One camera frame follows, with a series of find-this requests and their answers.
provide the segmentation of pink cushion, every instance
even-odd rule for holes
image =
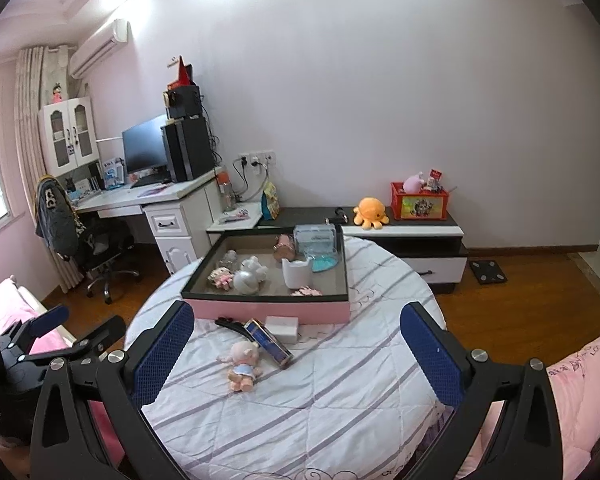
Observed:
[[[16,321],[26,321],[37,316],[36,311],[24,301],[11,280],[4,280],[0,283],[0,334]],[[66,342],[62,339],[58,330],[52,330],[36,339],[31,353],[40,354],[62,348],[67,348]],[[125,451],[116,437],[104,405],[101,402],[90,401],[89,406],[107,448],[111,463],[118,466],[125,455]]]
[[[600,437],[600,337],[547,368],[562,436],[564,480],[574,480],[587,466]],[[494,402],[456,478],[475,470],[502,410]]]

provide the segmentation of toy box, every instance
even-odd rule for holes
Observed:
[[[241,322],[250,319],[264,322],[267,316],[297,317],[300,324],[349,322],[349,287],[342,232],[336,233],[337,265],[312,274],[312,288],[320,290],[322,296],[291,295],[294,291],[286,287],[282,266],[273,257],[273,247],[280,234],[291,235],[293,228],[224,232],[182,289],[182,299],[193,307],[195,316],[199,319],[231,317]],[[260,263],[269,268],[267,278],[256,294],[248,296],[233,288],[218,289],[207,281],[229,250],[237,253],[237,267],[250,256],[257,256]]]
[[[391,183],[391,209],[400,220],[446,220],[446,203],[449,193],[422,191],[408,194],[402,191],[401,182]]]

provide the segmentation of air conditioner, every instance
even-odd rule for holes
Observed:
[[[113,20],[85,41],[69,61],[69,74],[80,79],[92,66],[128,41],[128,22]]]

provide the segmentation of computer monitor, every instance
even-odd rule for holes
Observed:
[[[122,132],[127,173],[166,166],[161,130],[166,121],[167,115],[161,115]]]

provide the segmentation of electrical outlet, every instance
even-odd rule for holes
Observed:
[[[257,160],[259,163],[261,163],[266,168],[270,168],[271,166],[276,165],[276,153],[271,150],[262,151],[262,152],[238,153],[238,157],[241,157],[241,156],[244,156],[247,158],[248,166],[253,168],[253,171],[255,174],[260,174],[259,170],[261,170],[262,167],[261,166],[255,166],[255,167],[251,166],[251,163],[254,160]]]

